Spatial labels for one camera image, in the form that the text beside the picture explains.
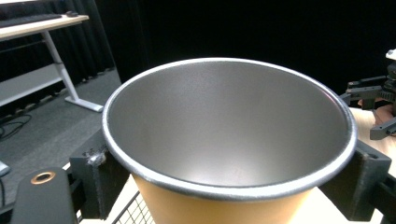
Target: black bracket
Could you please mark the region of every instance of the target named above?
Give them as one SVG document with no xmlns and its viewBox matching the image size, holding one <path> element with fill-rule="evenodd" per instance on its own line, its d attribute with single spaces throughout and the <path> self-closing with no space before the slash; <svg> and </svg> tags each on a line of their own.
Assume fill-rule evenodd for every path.
<svg viewBox="0 0 396 224">
<path fill-rule="evenodd" d="M 375 109 L 375 101 L 383 99 L 393 104 L 393 115 L 396 115 L 396 62 L 388 66 L 388 75 L 369 77 L 347 84 L 346 93 L 340 97 L 350 105 L 351 101 L 361 100 L 361 109 Z M 370 130 L 371 140 L 380 140 L 396 133 L 396 119 L 377 125 Z"/>
<path fill-rule="evenodd" d="M 396 221 L 396 181 L 388 174 L 390 164 L 389 157 L 359 141 L 350 163 L 319 188 L 350 221 L 370 221 L 375 208 Z"/>
<path fill-rule="evenodd" d="M 26 176 L 15 204 L 0 210 L 0 223 L 77 223 L 106 219 L 129 172 L 109 153 L 102 132 L 95 133 L 70 157 L 70 168 L 48 168 Z"/>
</svg>

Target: gray floor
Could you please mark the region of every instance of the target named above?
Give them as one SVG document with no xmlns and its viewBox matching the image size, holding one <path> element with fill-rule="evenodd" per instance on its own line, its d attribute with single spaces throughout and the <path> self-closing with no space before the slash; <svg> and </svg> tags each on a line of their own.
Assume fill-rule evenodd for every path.
<svg viewBox="0 0 396 224">
<path fill-rule="evenodd" d="M 104 105 L 120 85 L 116 70 L 77 86 L 81 99 Z M 71 153 L 101 127 L 101 113 L 64 100 L 67 91 L 28 112 L 32 116 L 23 128 L 0 142 L 0 161 L 11 167 L 3 177 L 7 203 L 15 201 L 19 182 L 35 170 L 63 167 Z"/>
</svg>

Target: table surface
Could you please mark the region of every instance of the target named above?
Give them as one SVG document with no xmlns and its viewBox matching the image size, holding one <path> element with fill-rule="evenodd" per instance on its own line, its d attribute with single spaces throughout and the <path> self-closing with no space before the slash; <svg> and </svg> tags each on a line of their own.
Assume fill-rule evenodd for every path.
<svg viewBox="0 0 396 224">
<path fill-rule="evenodd" d="M 65 26 L 78 24 L 88 19 L 88 16 L 66 17 L 65 15 L 62 15 L 62 17 L 59 19 L 49 21 L 37 21 L 22 25 L 0 28 L 0 41 L 25 35 L 33 35 L 48 30 L 54 30 Z"/>
<path fill-rule="evenodd" d="M 370 129 L 375 123 L 373 112 L 361 110 L 359 108 L 351 108 L 351 111 L 358 124 L 359 139 L 389 156 L 392 159 L 389 173 L 396 176 L 396 164 L 394 162 L 396 161 L 396 137 L 387 137 L 379 141 L 370 140 Z M 344 218 L 332 202 L 318 188 L 315 188 L 309 194 L 307 200 L 302 204 L 290 223 L 379 224 L 381 219 L 382 215 L 375 210 L 370 222 L 350 222 Z"/>
</svg>

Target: wire mesh basket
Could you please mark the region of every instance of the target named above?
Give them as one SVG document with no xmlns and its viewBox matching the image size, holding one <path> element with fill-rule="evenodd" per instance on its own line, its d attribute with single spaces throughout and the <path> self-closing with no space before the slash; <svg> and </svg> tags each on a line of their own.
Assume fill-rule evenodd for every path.
<svg viewBox="0 0 396 224">
<path fill-rule="evenodd" d="M 138 191 L 122 209 L 113 224 L 155 224 L 149 209 Z"/>
</svg>

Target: bowl rim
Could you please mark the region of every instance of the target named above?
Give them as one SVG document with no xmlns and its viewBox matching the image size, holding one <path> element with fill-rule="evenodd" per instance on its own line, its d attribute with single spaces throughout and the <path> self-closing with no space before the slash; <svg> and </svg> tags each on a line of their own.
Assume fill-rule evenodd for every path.
<svg viewBox="0 0 396 224">
<path fill-rule="evenodd" d="M 336 158 L 334 158 L 334 160 L 330 161 L 327 164 L 324 164 L 323 167 L 321 167 L 319 170 L 316 170 L 311 174 L 301 176 L 300 178 L 293 179 L 290 181 L 276 183 L 274 185 L 252 186 L 252 187 L 209 186 L 195 182 L 184 181 L 155 172 L 149 169 L 148 167 L 140 164 L 138 161 L 135 161 L 134 159 L 129 157 L 117 145 L 116 141 L 112 137 L 109 128 L 109 121 L 108 121 L 109 115 L 111 113 L 111 107 L 113 106 L 118 96 L 122 93 L 122 91 L 126 89 L 129 85 L 137 81 L 138 79 L 148 76 L 152 73 L 161 71 L 163 69 L 175 67 L 175 66 L 181 66 L 190 63 L 208 63 L 208 62 L 250 63 L 250 64 L 267 66 L 294 74 L 297 77 L 300 77 L 310 83 L 315 84 L 322 91 L 324 91 L 331 98 L 332 101 L 335 102 L 335 104 L 345 115 L 346 125 L 347 127 L 349 127 L 349 129 L 347 132 L 347 141 L 345 143 L 344 150 L 342 150 L 342 152 Z M 296 72 L 294 70 L 291 70 L 283 66 L 279 66 L 271 63 L 263 63 L 259 61 L 235 59 L 235 58 L 201 58 L 201 59 L 184 60 L 174 63 L 167 63 L 164 65 L 151 68 L 135 77 L 132 77 L 131 79 L 123 83 L 120 87 L 118 87 L 108 98 L 102 116 L 102 131 L 104 138 L 106 139 L 106 144 L 109 148 L 109 151 L 116 158 L 116 160 L 119 163 L 121 163 L 121 165 L 123 165 L 129 172 L 142 177 L 151 184 L 154 184 L 156 186 L 165 189 L 170 189 L 178 193 L 196 196 L 200 198 L 221 200 L 221 201 L 236 201 L 236 202 L 272 200 L 272 199 L 277 199 L 277 198 L 297 194 L 312 189 L 316 186 L 320 186 L 321 184 L 333 178 L 347 165 L 347 163 L 349 162 L 349 160 L 353 155 L 357 142 L 357 125 L 353 118 L 352 113 L 349 110 L 349 107 L 337 94 L 335 94 L 328 87 L 314 80 L 311 77 L 308 77 L 306 75 L 303 75 L 299 72 Z"/>
</svg>

